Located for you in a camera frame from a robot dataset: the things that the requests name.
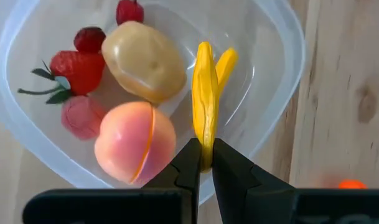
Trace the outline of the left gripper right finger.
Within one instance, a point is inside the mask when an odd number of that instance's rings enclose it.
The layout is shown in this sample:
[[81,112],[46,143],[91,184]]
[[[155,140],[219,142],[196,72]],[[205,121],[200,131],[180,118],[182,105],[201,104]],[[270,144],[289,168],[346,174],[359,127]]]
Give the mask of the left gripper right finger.
[[295,188],[221,139],[212,175],[224,223],[379,223],[379,190]]

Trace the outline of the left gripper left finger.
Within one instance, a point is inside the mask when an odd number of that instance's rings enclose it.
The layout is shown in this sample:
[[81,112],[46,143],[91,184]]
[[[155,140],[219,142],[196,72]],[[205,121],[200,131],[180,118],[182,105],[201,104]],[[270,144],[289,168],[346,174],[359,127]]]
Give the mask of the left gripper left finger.
[[53,189],[25,205],[24,224],[196,223],[201,148],[191,139],[140,189]]

